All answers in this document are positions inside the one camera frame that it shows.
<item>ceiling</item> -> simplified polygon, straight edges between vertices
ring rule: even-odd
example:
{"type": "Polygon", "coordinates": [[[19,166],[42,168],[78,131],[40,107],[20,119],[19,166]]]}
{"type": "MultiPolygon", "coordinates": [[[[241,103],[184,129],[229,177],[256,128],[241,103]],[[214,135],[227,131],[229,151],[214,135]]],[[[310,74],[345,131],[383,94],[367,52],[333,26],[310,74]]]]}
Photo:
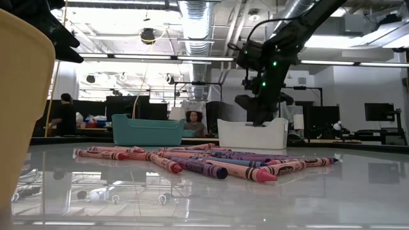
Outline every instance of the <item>ceiling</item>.
{"type": "MultiPolygon", "coordinates": [[[[137,10],[132,4],[117,4],[115,7],[110,5],[102,5],[106,1],[92,0],[93,3],[84,4],[81,0],[73,0],[70,7],[67,8],[66,27],[74,33],[77,39],[81,42],[81,46],[77,49],[78,52],[106,52],[106,53],[124,53],[124,54],[185,54],[185,44],[178,41],[183,38],[183,28],[181,26],[181,15],[177,11],[163,10],[137,10]],[[156,38],[159,38],[154,45],[145,45],[139,35],[143,28],[153,28],[156,38]]],[[[268,19],[269,15],[281,11],[286,3],[286,0],[249,0],[250,9],[257,9],[259,20],[250,21],[249,15],[245,17],[243,29],[240,33],[240,38],[245,39],[250,30],[261,20],[268,19]]],[[[214,41],[211,49],[211,56],[220,56],[223,53],[224,44],[228,35],[229,18],[238,3],[237,0],[222,0],[219,3],[213,4],[213,21],[212,21],[212,40],[214,41]]],[[[364,11],[377,12],[386,10],[395,6],[401,6],[402,1],[395,0],[363,0],[363,1],[348,1],[344,5],[345,10],[354,10],[356,14],[363,14],[364,11]]],[[[52,12],[59,20],[62,21],[63,10],[54,10],[52,12]]],[[[265,28],[260,26],[255,30],[252,36],[253,40],[265,40],[265,28]]],[[[306,48],[300,54],[300,58],[312,59],[349,59],[357,56],[357,58],[373,58],[373,61],[386,61],[393,53],[386,49],[373,50],[345,50],[341,49],[322,49],[322,48],[306,48]]],[[[309,70],[309,66],[296,66],[296,70],[309,70]]],[[[88,84],[85,80],[86,76],[91,73],[97,75],[107,74],[110,77],[117,78],[116,87],[118,88],[140,88],[141,82],[146,76],[145,85],[143,87],[157,87],[160,89],[172,89],[172,86],[167,85],[164,81],[164,76],[170,73],[172,76],[177,76],[178,81],[189,81],[189,66],[186,64],[171,65],[171,64],[149,64],[146,63],[83,63],[81,64],[80,81],[81,88],[109,88],[109,83],[88,84]]],[[[111,92],[100,93],[104,98],[105,94],[111,92]]]]}

